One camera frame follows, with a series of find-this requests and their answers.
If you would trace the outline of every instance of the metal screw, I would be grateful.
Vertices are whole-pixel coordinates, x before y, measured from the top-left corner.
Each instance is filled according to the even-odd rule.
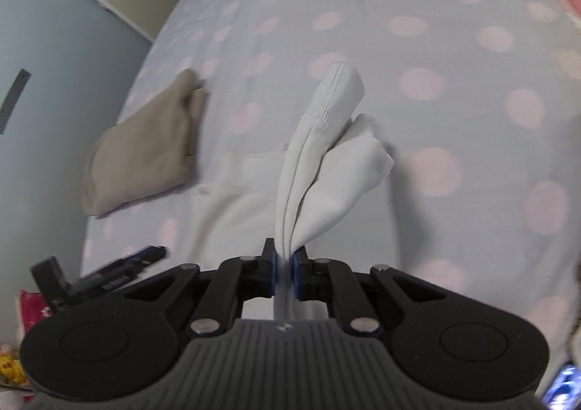
[[[349,326],[358,333],[373,333],[379,330],[379,322],[375,318],[362,316],[351,320]]]
[[[289,332],[293,329],[293,326],[290,323],[280,323],[277,325],[277,330],[283,333]]]
[[[190,328],[195,334],[210,334],[218,331],[220,323],[213,318],[200,318],[194,320]]]
[[[330,263],[330,259],[319,258],[313,261],[313,272],[315,274],[326,274]]]

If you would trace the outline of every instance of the black object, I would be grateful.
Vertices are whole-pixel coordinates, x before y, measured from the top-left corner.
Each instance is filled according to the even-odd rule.
[[[271,297],[274,242],[217,271],[182,265],[57,313],[20,357],[30,410],[542,409],[548,361],[525,320],[392,268],[293,257],[328,320],[240,319]]]
[[[534,391],[547,366],[547,343],[526,320],[397,269],[355,274],[339,261],[311,261],[301,248],[293,273],[297,298],[326,302],[345,332],[358,334],[357,316],[379,316],[374,335],[399,367],[441,395],[502,401]]]
[[[40,293],[56,313],[129,284],[150,265],[166,257],[161,246],[148,246],[132,256],[117,259],[74,284],[69,284],[54,256],[34,265],[32,272]]]
[[[4,134],[8,119],[12,115],[16,102],[20,98],[24,87],[28,83],[28,79],[30,79],[30,72],[25,69],[20,69],[0,107],[0,134]]]

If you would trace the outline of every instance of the polka dot bed sheet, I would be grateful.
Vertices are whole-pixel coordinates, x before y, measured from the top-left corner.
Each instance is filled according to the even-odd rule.
[[[259,254],[286,143],[336,60],[361,73],[357,110],[396,167],[326,253],[364,270],[391,250],[381,262],[529,319],[553,372],[581,246],[581,37],[556,0],[181,0],[120,120],[195,69],[209,93],[195,178],[90,219],[83,272],[147,244],[172,250],[151,273]]]

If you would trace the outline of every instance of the bed sheet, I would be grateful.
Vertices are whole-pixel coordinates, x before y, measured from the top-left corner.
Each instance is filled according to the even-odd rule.
[[[83,272],[150,243],[173,250],[152,273],[215,267],[243,253],[238,234],[259,253],[285,144],[346,60],[396,167],[357,204],[348,243],[336,227],[309,249],[355,270],[390,262],[529,319],[549,375],[579,306],[580,51],[556,0],[181,0],[120,120],[198,71],[210,95],[195,178],[91,219]]]

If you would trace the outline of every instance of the gray textured handle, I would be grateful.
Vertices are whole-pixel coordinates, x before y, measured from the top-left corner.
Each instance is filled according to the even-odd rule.
[[[496,403],[437,395],[400,371],[378,340],[349,336],[335,320],[237,320],[220,337],[190,342],[164,378],[134,395],[78,403],[41,394],[25,409],[543,410],[544,406],[531,393]]]

